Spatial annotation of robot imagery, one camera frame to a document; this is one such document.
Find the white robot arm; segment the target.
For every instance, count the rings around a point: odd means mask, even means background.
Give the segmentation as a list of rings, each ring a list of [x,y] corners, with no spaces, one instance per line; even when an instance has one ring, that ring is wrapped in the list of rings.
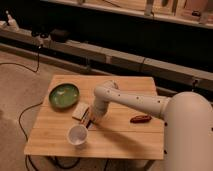
[[[173,97],[121,91],[114,81],[94,88],[92,120],[98,123],[110,102],[164,120],[164,171],[213,171],[213,107],[195,92]]]

